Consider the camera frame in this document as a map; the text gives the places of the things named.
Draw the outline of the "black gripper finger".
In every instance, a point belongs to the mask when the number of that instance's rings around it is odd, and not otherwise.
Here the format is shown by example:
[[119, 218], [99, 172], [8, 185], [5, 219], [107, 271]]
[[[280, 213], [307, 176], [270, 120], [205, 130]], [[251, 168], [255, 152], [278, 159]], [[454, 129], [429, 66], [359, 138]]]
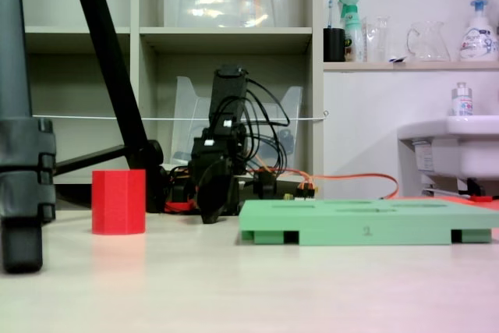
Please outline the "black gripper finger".
[[215, 162], [207, 166], [198, 182], [197, 204], [204, 224], [214, 224], [216, 221], [210, 193], [212, 170], [214, 169], [214, 166]]
[[221, 158], [217, 161], [212, 182], [214, 183], [213, 220], [217, 221], [220, 216], [234, 214], [234, 178], [232, 163], [228, 159]]

